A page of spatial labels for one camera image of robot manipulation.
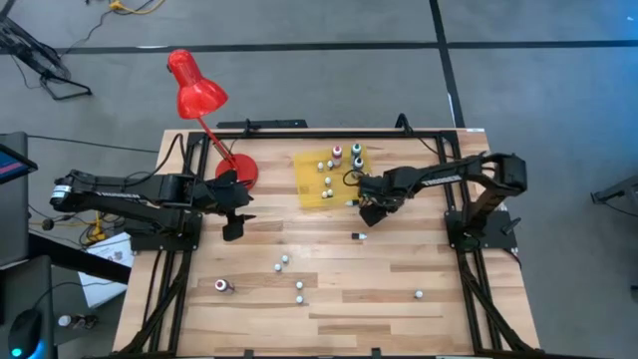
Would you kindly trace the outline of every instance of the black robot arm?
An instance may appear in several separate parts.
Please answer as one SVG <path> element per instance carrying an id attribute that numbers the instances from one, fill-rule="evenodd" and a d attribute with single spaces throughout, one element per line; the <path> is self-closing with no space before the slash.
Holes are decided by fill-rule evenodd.
<path id="1" fill-rule="evenodd" d="M 204 181 L 190 175 L 97 177 L 73 170 L 56 179 L 50 204 L 61 212 L 94 209 L 120 215 L 127 220 L 125 231 L 131 236 L 198 235 L 192 233 L 198 228 L 191 226 L 190 215 L 216 213 L 228 218 L 224 239 L 234 240 L 243 236 L 243 223 L 254 217 L 237 215 L 235 210 L 251 200 L 235 171 Z"/>
<path id="2" fill-rule="evenodd" d="M 493 176 L 484 174 L 493 171 Z M 401 167 L 385 171 L 380 177 L 362 176 L 359 180 L 359 210 L 365 222 L 372 226 L 394 213 L 421 189 L 462 180 L 475 181 L 485 187 L 477 201 L 463 210 L 465 231 L 481 237 L 487 216 L 508 196 L 527 190 L 525 161 L 516 155 L 494 154 L 469 156 L 448 164 L 423 169 Z"/>

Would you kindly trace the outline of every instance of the yellow object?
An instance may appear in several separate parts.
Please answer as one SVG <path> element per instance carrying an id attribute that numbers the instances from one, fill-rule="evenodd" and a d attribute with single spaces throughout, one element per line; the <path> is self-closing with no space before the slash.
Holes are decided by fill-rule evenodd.
<path id="1" fill-rule="evenodd" d="M 89 241 L 96 242 L 107 239 L 107 235 L 102 231 L 102 220 L 100 219 L 100 213 L 96 211 L 95 226 L 91 234 L 89 234 Z"/>
<path id="2" fill-rule="evenodd" d="M 122 1 L 120 0 L 114 0 L 112 3 L 109 4 L 109 8 L 111 8 L 111 10 L 124 10 L 124 11 L 128 11 L 132 14 L 136 14 L 136 15 L 147 15 L 147 14 L 151 14 L 152 12 L 154 12 L 155 10 L 158 9 L 158 7 L 163 4 L 165 0 L 159 0 L 158 3 L 152 7 L 149 10 L 134 10 L 131 8 L 126 7 Z"/>
<path id="3" fill-rule="evenodd" d="M 331 171 L 328 170 L 328 161 L 332 160 L 332 148 L 322 151 L 306 152 L 297 154 L 294 157 L 295 176 L 297 179 L 297 193 L 301 206 L 304 208 L 316 208 L 325 206 L 344 206 L 347 200 L 356 199 L 358 187 L 356 185 L 347 186 L 343 183 L 343 175 L 352 169 L 352 158 L 350 148 L 353 144 L 335 144 L 343 149 L 341 166 Z M 371 172 L 368 151 L 362 146 L 361 158 L 363 159 L 363 172 Z M 317 170 L 317 165 L 323 163 L 323 171 Z M 326 186 L 326 178 L 330 178 L 330 186 Z M 352 178 L 352 174 L 346 178 L 348 183 L 356 183 L 357 179 Z M 322 193 L 331 188 L 333 196 L 322 198 Z"/>

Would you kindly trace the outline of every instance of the small cylinder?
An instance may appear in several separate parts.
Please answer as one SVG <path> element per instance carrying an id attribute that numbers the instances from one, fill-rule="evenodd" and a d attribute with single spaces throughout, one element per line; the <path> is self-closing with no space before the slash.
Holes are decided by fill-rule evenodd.
<path id="1" fill-rule="evenodd" d="M 235 291 L 235 287 L 230 284 L 226 279 L 217 279 L 215 281 L 215 289 L 217 289 L 217 291 L 219 292 L 234 292 Z"/>
<path id="2" fill-rule="evenodd" d="M 341 155 L 343 151 L 339 146 L 335 146 L 332 149 L 332 163 L 335 165 L 335 168 L 341 166 Z"/>
<path id="3" fill-rule="evenodd" d="M 352 164 L 352 178 L 357 180 L 361 176 L 361 172 L 363 171 L 363 159 L 356 158 L 354 163 Z"/>
<path id="4" fill-rule="evenodd" d="M 350 150 L 350 155 L 352 156 L 352 163 L 355 162 L 361 156 L 361 145 L 354 144 L 352 145 L 352 149 Z"/>

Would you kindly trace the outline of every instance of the computer mouse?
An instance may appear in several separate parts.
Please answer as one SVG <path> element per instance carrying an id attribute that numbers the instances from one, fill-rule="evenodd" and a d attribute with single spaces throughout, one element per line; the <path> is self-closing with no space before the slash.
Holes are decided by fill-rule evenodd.
<path id="1" fill-rule="evenodd" d="M 30 357 L 38 347 L 41 326 L 42 315 L 37 309 L 27 309 L 18 314 L 9 330 L 9 357 Z"/>

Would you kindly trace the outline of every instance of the wooden tabletop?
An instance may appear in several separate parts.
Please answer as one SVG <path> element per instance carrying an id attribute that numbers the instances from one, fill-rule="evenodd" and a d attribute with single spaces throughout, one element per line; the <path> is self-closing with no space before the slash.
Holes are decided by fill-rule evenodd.
<path id="1" fill-rule="evenodd" d="M 164 133 L 160 160 L 177 133 Z M 459 130 L 459 139 L 463 156 L 488 150 L 484 132 Z M 300 207 L 293 155 L 355 142 L 367 146 L 374 175 L 397 166 L 438 163 L 421 143 L 409 139 L 236 142 L 233 151 L 251 155 L 259 167 L 254 201 L 238 212 L 257 218 L 234 242 L 221 238 L 225 217 L 204 218 L 178 355 L 242 355 L 244 349 L 256 355 L 369 355 L 373 347 L 384 354 L 472 353 L 456 255 L 448 247 L 443 221 L 442 186 L 423 189 L 374 227 L 363 222 L 356 207 Z M 217 153 L 209 152 L 207 179 L 213 178 L 218 161 Z M 161 172 L 180 173 L 181 164 L 174 151 Z M 471 184 L 470 190 L 476 196 L 479 188 Z M 365 232 L 368 238 L 352 240 L 351 232 Z M 276 273 L 273 265 L 283 254 L 290 263 Z M 494 304 L 519 336 L 537 347 L 518 265 L 502 250 L 483 255 Z M 114 350 L 141 328 L 155 257 L 154 252 L 136 257 Z M 213 285 L 219 278 L 233 283 L 236 292 L 217 292 Z M 298 280 L 304 283 L 301 291 L 295 288 Z M 414 298 L 417 289 L 424 292 L 420 300 Z M 305 298 L 302 305 L 295 302 L 299 293 Z M 489 347 L 477 307 L 483 346 Z M 171 319 L 172 309 L 164 318 L 160 349 L 167 346 Z"/>

